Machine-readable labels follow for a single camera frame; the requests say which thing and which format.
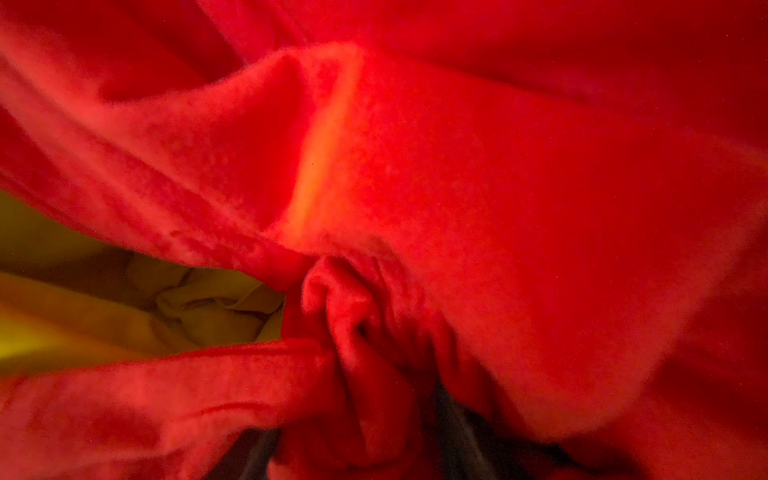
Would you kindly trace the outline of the red cloth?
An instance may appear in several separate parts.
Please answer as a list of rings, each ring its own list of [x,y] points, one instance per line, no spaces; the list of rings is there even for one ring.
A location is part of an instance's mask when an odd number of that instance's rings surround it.
[[[1,187],[284,298],[1,377],[5,479],[763,479],[763,1],[5,1]]]

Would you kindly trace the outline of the yellow cloth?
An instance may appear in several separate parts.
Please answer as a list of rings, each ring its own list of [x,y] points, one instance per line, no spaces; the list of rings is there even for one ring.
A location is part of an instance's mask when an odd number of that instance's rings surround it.
[[[284,298],[242,273],[134,253],[1,197],[1,373],[275,340]]]

